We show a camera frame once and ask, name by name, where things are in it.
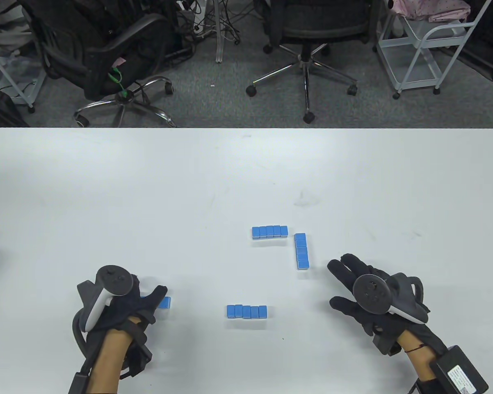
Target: chair caster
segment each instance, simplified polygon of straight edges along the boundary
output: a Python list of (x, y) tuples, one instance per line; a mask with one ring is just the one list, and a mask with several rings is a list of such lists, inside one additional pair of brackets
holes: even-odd
[(331, 54), (331, 47), (329, 45), (325, 45), (321, 50), (321, 56), (328, 56)]
[(88, 127), (89, 126), (89, 120), (87, 120), (87, 118), (85, 118), (82, 115), (77, 115), (77, 117), (75, 118), (75, 121), (77, 123), (77, 126), (79, 126), (79, 127)]
[(248, 88), (246, 88), (246, 93), (250, 96), (250, 97), (254, 97), (256, 95), (258, 91), (256, 90), (256, 87), (254, 85), (250, 85), (248, 86)]
[(358, 87), (356, 85), (350, 85), (347, 89), (347, 94), (349, 96), (355, 96), (358, 92)]
[(305, 113), (305, 115), (303, 116), (303, 121), (306, 123), (306, 124), (311, 124), (312, 121), (316, 118), (316, 115), (314, 115), (314, 113), (312, 112), (307, 112)]
[(164, 84), (164, 92), (168, 95), (171, 96), (173, 94), (173, 85), (171, 82), (166, 82)]

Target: office chair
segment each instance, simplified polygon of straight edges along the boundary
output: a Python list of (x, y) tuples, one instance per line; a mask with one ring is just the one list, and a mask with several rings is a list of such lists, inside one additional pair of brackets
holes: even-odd
[[(82, 115), (85, 109), (113, 106), (117, 107), (113, 127), (121, 126), (127, 108), (151, 113), (175, 127), (172, 118), (153, 107), (145, 93), (150, 86), (163, 81), (166, 94), (173, 94), (168, 78), (150, 77), (171, 39), (166, 17), (143, 12), (128, 21), (126, 12), (127, 25), (119, 25), (115, 30), (117, 23), (111, 21), (101, 28), (72, 0), (18, 2), (25, 11), (48, 77), (65, 78), (80, 87), (85, 98), (94, 101), (75, 111), (73, 117), (79, 126), (89, 126), (89, 120)], [(114, 69), (115, 62), (121, 59), (125, 62)], [(129, 89), (145, 78), (149, 79), (136, 89)], [(112, 94), (113, 98), (104, 99)]]
[[(305, 86), (303, 120), (308, 124), (315, 117), (310, 110), (308, 76), (311, 69), (318, 68), (348, 81), (347, 94), (355, 96), (357, 80), (320, 62), (315, 55), (320, 51), (328, 55), (329, 43), (337, 41), (375, 41), (381, 2), (383, 0), (271, 0), (269, 5), (265, 0), (254, 0), (254, 8), (262, 16), (263, 29), (269, 36), (269, 45), (265, 45), (263, 51), (269, 54), (273, 48), (279, 47), (295, 60), (252, 81), (246, 93), (250, 97), (255, 96), (257, 84), (299, 66), (303, 70)], [(284, 44), (301, 45), (301, 53)]]

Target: hand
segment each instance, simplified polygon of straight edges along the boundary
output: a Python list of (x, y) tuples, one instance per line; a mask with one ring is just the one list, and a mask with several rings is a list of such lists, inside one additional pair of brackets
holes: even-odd
[(155, 322), (153, 312), (157, 309), (160, 302), (166, 296), (168, 288), (157, 286), (150, 295), (141, 297), (139, 290), (139, 279), (132, 275), (134, 285), (132, 290), (124, 296), (113, 297), (110, 306), (104, 308), (93, 331), (109, 330), (125, 322), (129, 317), (135, 316), (148, 321)]
[[(331, 260), (327, 268), (351, 293), (356, 279), (364, 274), (374, 274), (382, 279), (389, 278), (386, 272), (363, 263), (352, 254), (343, 255), (340, 260)], [(333, 297), (330, 304), (331, 308), (354, 317), (369, 336), (378, 334), (396, 340), (405, 330), (409, 330), (425, 345), (432, 347), (436, 353), (444, 353), (447, 349), (440, 338), (434, 335), (425, 324), (412, 323), (390, 313), (375, 315), (344, 297)]]

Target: pink fabric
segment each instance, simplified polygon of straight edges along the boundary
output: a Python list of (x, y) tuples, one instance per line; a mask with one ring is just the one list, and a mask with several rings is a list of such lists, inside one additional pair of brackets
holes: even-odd
[(445, 22), (464, 19), (471, 6), (462, 0), (393, 0), (393, 12), (407, 19)]

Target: chrome chair base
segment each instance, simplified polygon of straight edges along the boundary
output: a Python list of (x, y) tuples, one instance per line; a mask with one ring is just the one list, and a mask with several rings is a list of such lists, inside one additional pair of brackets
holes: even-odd
[(277, 75), (280, 75), (286, 71), (289, 71), (293, 69), (295, 66), (299, 66), (303, 70), (303, 81), (304, 81), (304, 87), (305, 87), (305, 115), (303, 116), (303, 120), (310, 124), (315, 116), (314, 113), (310, 110), (310, 95), (309, 95), (309, 85), (308, 85), (308, 75), (309, 75), (309, 70), (312, 68), (318, 68), (320, 70), (323, 70), (330, 75), (333, 75), (334, 77), (338, 79), (342, 79), (344, 81), (348, 81), (350, 83), (350, 86), (347, 90), (347, 94), (350, 96), (355, 96), (358, 92), (358, 87), (357, 87), (357, 80), (349, 75), (346, 75), (345, 73), (342, 73), (341, 71), (337, 71), (336, 69), (332, 68), (331, 66), (327, 66), (327, 64), (324, 64), (320, 62), (319, 60), (316, 60), (314, 57), (315, 54), (318, 53), (318, 51), (321, 51), (324, 48), (328, 48), (327, 44), (322, 44), (318, 46), (316, 49), (313, 51), (309, 52), (310, 53), (310, 58), (308, 59), (303, 59), (302, 54), (298, 54), (297, 52), (294, 52), (293, 50), (284, 47), (283, 45), (280, 45), (280, 49), (284, 50), (285, 52), (290, 53), (291, 55), (295, 56), (297, 60), (295, 62), (292, 62), (290, 64), (287, 64), (285, 67), (281, 67), (275, 71), (271, 71), (270, 73), (267, 73), (263, 75), (261, 78), (258, 78), (254, 81), (252, 81), (252, 84), (246, 88), (246, 93), (250, 97), (254, 97), (257, 93), (256, 90), (256, 85), (262, 81), (266, 81), (268, 79), (271, 79), (272, 77), (275, 77)]
[(164, 81), (164, 91), (166, 92), (166, 94), (173, 94), (172, 82), (168, 78), (157, 75), (151, 77), (145, 84), (140, 85), (135, 90), (126, 90), (126, 94), (124, 94), (123, 92), (119, 92), (115, 94), (114, 98), (111, 100), (95, 101), (94, 103), (90, 103), (88, 105), (85, 105), (84, 107), (79, 108), (77, 111), (74, 112), (73, 118), (79, 127), (88, 127), (89, 120), (81, 114), (82, 111), (90, 108), (113, 105), (117, 106), (117, 113), (115, 114), (114, 120), (112, 122), (112, 127), (121, 127), (126, 109), (138, 109), (141, 111), (145, 111), (147, 113), (150, 113), (151, 115), (155, 115), (161, 118), (166, 122), (166, 124), (168, 124), (168, 126), (177, 127), (176, 124), (173, 122), (171, 116), (169, 116), (162, 109), (153, 107), (153, 105), (147, 102), (147, 96), (144, 96), (146, 98), (146, 101), (139, 101), (137, 99), (138, 94), (140, 94), (142, 90), (147, 90), (153, 84), (161, 81)]

